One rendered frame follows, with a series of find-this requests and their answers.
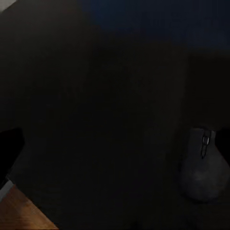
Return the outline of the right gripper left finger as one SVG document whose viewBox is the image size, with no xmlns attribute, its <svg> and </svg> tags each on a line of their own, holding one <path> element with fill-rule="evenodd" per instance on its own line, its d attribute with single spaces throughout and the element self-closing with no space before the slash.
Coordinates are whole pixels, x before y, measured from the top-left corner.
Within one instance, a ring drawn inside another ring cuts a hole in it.
<svg viewBox="0 0 230 230">
<path fill-rule="evenodd" d="M 20 127 L 0 133 L 0 185 L 25 146 Z"/>
</svg>

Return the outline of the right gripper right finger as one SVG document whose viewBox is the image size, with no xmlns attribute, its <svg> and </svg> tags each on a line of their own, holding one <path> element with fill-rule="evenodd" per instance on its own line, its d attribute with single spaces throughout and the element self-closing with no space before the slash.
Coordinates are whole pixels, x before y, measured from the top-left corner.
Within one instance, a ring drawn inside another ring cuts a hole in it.
<svg viewBox="0 0 230 230">
<path fill-rule="evenodd" d="M 230 165 L 230 129 L 220 127 L 215 137 L 215 145 Z"/>
</svg>

